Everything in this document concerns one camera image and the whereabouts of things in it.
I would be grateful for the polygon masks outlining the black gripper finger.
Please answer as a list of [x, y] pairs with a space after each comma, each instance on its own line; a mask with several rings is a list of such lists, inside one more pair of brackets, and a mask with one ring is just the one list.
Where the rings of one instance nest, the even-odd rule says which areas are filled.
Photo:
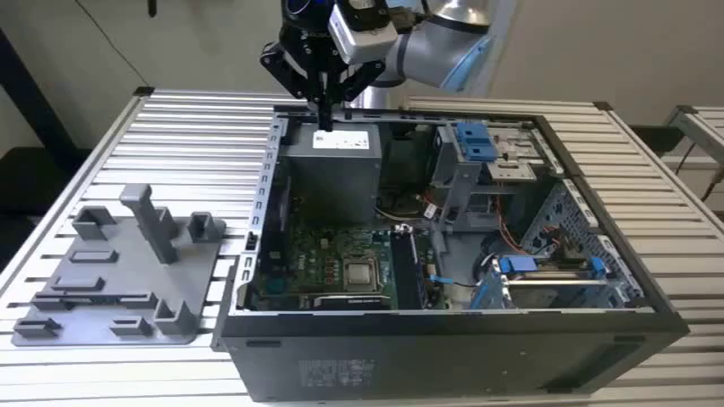
[[259, 62], [288, 93], [295, 98], [307, 100], [316, 111], [319, 129], [327, 130], [328, 103], [316, 54], [306, 42], [292, 49], [291, 53], [280, 42], [267, 43]]
[[332, 109], [343, 102], [351, 102], [363, 90], [372, 84], [386, 70], [386, 62], [374, 60], [363, 63], [356, 71], [344, 80], [342, 74], [350, 66], [340, 62], [334, 64], [327, 71], [326, 82], [326, 129], [332, 129]]

